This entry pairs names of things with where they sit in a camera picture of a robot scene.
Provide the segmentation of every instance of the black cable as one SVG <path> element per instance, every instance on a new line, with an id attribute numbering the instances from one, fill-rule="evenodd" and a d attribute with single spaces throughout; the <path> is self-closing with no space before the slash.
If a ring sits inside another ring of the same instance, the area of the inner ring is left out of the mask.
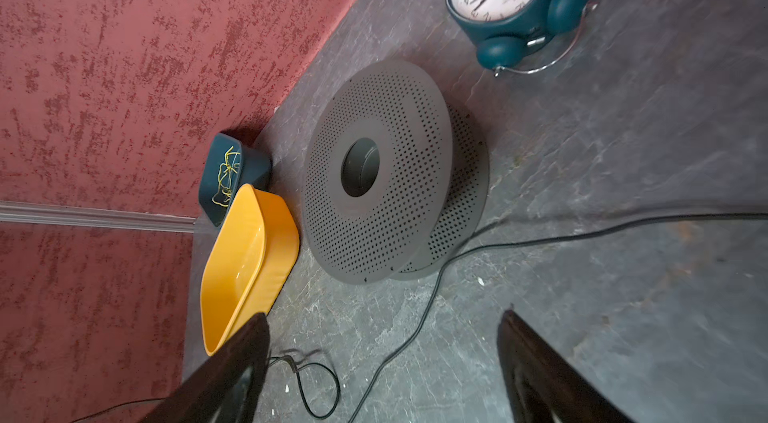
<path id="1" fill-rule="evenodd" d="M 96 418 L 98 416 L 102 416 L 104 413 L 109 413 L 112 410 L 116 410 L 118 408 L 122 408 L 124 406 L 129 405 L 138 405 L 139 403 L 159 403 L 160 401 L 164 400 L 165 398 L 148 398 L 144 400 L 135 400 L 135 401 L 126 401 L 125 403 L 120 403 L 120 405 L 111 406 L 107 409 L 103 409 L 101 411 L 97 411 L 93 413 L 92 415 L 84 416 L 83 418 L 78 418 L 76 420 L 72 420 L 69 423 L 80 423 L 81 421 L 88 421 L 93 418 Z"/>
<path id="2" fill-rule="evenodd" d="M 331 416 L 333 412 L 336 410 L 336 407 L 339 404 L 339 400 L 341 399 L 341 385 L 339 383 L 339 377 L 336 376 L 336 373 L 333 372 L 330 368 L 325 366 L 322 363 L 307 363 L 305 365 L 297 366 L 296 362 L 293 360 L 293 357 L 290 355 L 283 355 L 283 356 L 270 356 L 270 363 L 267 366 L 269 368 L 270 366 L 274 365 L 277 361 L 285 361 L 290 366 L 290 369 L 296 374 L 296 380 L 299 382 L 299 393 L 301 394 L 301 400 L 304 404 L 304 408 L 306 411 L 312 415 L 313 418 L 316 420 L 324 420 Z M 336 399 L 333 402 L 333 407 L 324 415 L 317 415 L 312 409 L 310 409 L 309 403 L 306 402 L 306 397 L 304 396 L 304 388 L 301 385 L 301 375 L 299 375 L 299 371 L 308 368 L 310 366 L 319 366 L 322 369 L 328 371 L 333 378 L 333 382 L 336 384 Z"/>
<path id="3" fill-rule="evenodd" d="M 283 355 L 283 356 L 270 356 L 270 363 L 267 365 L 267 368 L 274 365 L 277 361 L 285 361 L 290 366 L 291 370 L 296 373 L 296 380 L 299 382 L 299 393 L 301 394 L 301 400 L 304 403 L 304 408 L 307 410 L 307 412 L 312 415 L 313 418 L 317 420 L 324 420 L 328 417 L 330 417 L 333 412 L 336 410 L 336 407 L 339 404 L 339 400 L 341 399 L 341 384 L 339 383 L 339 377 L 336 376 L 336 373 L 333 372 L 330 368 L 323 365 L 322 363 L 306 363 L 305 365 L 296 366 L 296 361 L 293 360 L 293 358 L 289 355 Z M 299 375 L 299 371 L 302 371 L 305 368 L 308 368 L 310 366 L 319 366 L 322 369 L 328 371 L 333 378 L 333 382 L 336 384 L 336 400 L 333 402 L 333 407 L 325 413 L 324 415 L 317 415 L 314 411 L 310 408 L 310 405 L 306 402 L 306 397 L 304 396 L 304 388 L 301 384 L 301 376 Z M 84 416 L 83 418 L 78 418 L 76 420 L 70 421 L 70 423 L 82 423 L 82 421 L 88 421 L 93 418 L 97 418 L 99 416 L 102 416 L 106 413 L 109 413 L 112 410 L 120 409 L 124 406 L 129 405 L 139 405 L 142 403 L 159 403 L 160 401 L 164 400 L 165 398 L 151 398 L 151 399 L 144 399 L 144 400 L 135 400 L 135 401 L 126 401 L 125 403 L 120 403 L 120 405 L 111 406 L 107 409 L 103 409 L 101 411 L 97 411 L 96 413 L 93 413 L 92 415 Z"/>
<path id="4" fill-rule="evenodd" d="M 482 245 L 476 248 L 468 249 L 464 253 L 460 253 L 454 256 L 453 258 L 446 261 L 443 264 L 443 266 L 440 268 L 440 271 L 437 274 L 437 279 L 435 280 L 435 288 L 432 289 L 432 294 L 429 296 L 429 300 L 427 300 L 427 306 L 426 308 L 424 308 L 424 313 L 422 313 L 422 317 L 418 321 L 416 330 L 413 332 L 413 334 L 411 334 L 408 337 L 406 342 L 404 342 L 402 345 L 399 345 L 395 351 L 393 351 L 386 358 L 384 358 L 384 361 L 382 361 L 382 363 L 379 365 L 379 368 L 377 368 L 376 371 L 373 373 L 373 377 L 371 378 L 370 383 L 368 384 L 368 388 L 366 388 L 366 391 L 362 394 L 362 398 L 360 398 L 360 403 L 357 404 L 357 408 L 355 408 L 354 413 L 352 413 L 352 416 L 349 419 L 349 423 L 352 423 L 357 417 L 357 414 L 360 413 L 362 404 L 365 403 L 366 399 L 368 398 L 368 395 L 373 389 L 373 386 L 376 383 L 376 380 L 379 378 L 379 374 L 381 374 L 384 367 L 387 366 L 393 359 L 397 358 L 398 355 L 402 353 L 406 348 L 408 348 L 408 346 L 416 339 L 416 336 L 418 336 L 418 333 L 422 331 L 422 327 L 424 326 L 424 322 L 427 320 L 427 315 L 429 314 L 429 310 L 432 309 L 432 303 L 435 302 L 435 298 L 437 297 L 437 291 L 440 288 L 440 281 L 442 280 L 443 274 L 446 272 L 446 269 L 450 264 L 458 261 L 459 259 L 465 258 L 469 255 L 474 255 L 475 253 L 488 251 L 491 249 L 525 248 L 528 246 L 549 245 L 552 243 L 567 243 L 567 242 L 573 242 L 573 241 L 580 241 L 582 239 L 599 238 L 600 236 L 608 236 L 614 233 L 619 233 L 621 231 L 624 231 L 625 229 L 637 228 L 638 226 L 654 225 L 658 223 L 673 223 L 677 221 L 724 221 L 724 220 L 744 220 L 744 219 L 765 220 L 765 219 L 768 219 L 768 213 L 719 213 L 719 214 L 707 213 L 707 214 L 701 214 L 701 215 L 671 215 L 668 217 L 642 218 L 642 219 L 635 219 L 634 221 L 629 221 L 626 223 L 621 223 L 616 226 L 610 226 L 606 229 L 599 229 L 598 231 L 581 233 L 578 235 L 553 236 L 551 238 L 531 239 L 528 241 L 522 241 L 518 243 L 498 243 L 495 245 Z"/>

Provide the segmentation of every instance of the alarm clock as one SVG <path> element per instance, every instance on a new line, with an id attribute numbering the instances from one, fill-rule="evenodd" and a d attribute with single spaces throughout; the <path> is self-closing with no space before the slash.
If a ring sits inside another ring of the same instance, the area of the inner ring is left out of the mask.
<path id="1" fill-rule="evenodd" d="M 478 62 L 500 71 L 530 74 L 560 61 L 576 44 L 591 0 L 446 0 L 448 12 L 477 47 Z M 523 57 L 539 51 L 557 34 L 579 28 L 571 45 L 551 63 L 515 70 Z"/>

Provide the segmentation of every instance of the yellow bowl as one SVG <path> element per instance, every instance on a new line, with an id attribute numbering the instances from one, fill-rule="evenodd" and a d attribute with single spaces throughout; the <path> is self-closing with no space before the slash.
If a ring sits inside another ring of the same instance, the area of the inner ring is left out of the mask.
<path id="1" fill-rule="evenodd" d="M 299 255 L 285 201 L 243 185 L 235 195 L 200 286 L 205 351 L 212 355 L 255 313 L 269 313 Z"/>

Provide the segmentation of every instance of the gray perforated cover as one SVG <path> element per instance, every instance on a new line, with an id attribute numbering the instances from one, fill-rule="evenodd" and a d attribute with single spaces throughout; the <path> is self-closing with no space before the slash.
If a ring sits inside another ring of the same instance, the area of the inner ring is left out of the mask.
<path id="1" fill-rule="evenodd" d="M 342 164 L 362 138 L 378 146 L 379 172 L 365 194 L 352 197 L 342 187 Z M 302 221 L 323 269 L 362 284 L 411 261 L 446 201 L 452 154 L 446 103 L 424 70 L 390 60 L 345 82 L 306 156 Z"/>
<path id="2" fill-rule="evenodd" d="M 477 228 L 488 195 L 488 148 L 472 114 L 447 101 L 453 129 L 453 165 L 446 204 L 429 239 L 394 279 L 417 279 L 440 269 Z"/>

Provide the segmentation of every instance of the stone floor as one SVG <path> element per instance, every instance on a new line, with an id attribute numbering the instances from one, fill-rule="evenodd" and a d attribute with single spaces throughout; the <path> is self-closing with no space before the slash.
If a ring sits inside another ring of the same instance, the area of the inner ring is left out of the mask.
<path id="1" fill-rule="evenodd" d="M 470 246 L 639 215 L 765 210 L 765 0 L 600 0 L 588 24 L 551 70 L 494 78 L 444 0 L 358 0 L 256 141 L 274 159 L 270 191 L 300 221 L 322 108 L 353 73 L 401 58 L 466 102 L 485 131 L 491 186 L 480 226 L 495 226 Z M 205 358 L 197 298 L 214 238 L 201 220 L 185 375 Z M 358 421 L 511 421 L 495 348 L 509 305 L 638 422 L 764 419 L 766 254 L 766 224 L 679 223 L 467 258 L 448 270 L 424 330 L 384 370 Z M 269 321 L 275 352 L 319 350 L 312 358 L 338 371 L 344 387 L 329 421 L 349 418 L 375 367 L 413 330 L 434 279 L 345 285 L 302 245 Z M 316 411 L 330 405 L 330 386 L 305 383 Z M 275 367 L 256 421 L 309 419 L 296 380 Z"/>

